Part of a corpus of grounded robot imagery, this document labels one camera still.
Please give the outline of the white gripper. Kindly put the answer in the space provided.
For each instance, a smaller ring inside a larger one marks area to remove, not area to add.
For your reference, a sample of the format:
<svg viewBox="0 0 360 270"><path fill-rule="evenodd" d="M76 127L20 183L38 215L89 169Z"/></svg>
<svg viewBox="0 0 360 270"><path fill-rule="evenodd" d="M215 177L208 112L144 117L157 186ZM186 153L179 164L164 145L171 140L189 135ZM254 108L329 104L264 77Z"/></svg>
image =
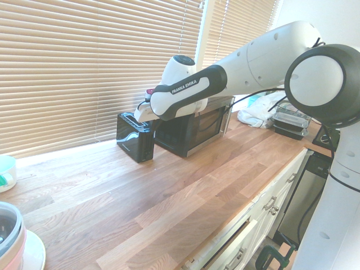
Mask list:
<svg viewBox="0 0 360 270"><path fill-rule="evenodd" d="M151 109L150 103L146 101L141 102L134 112L134 117L139 123L155 120L155 114Z"/></svg>

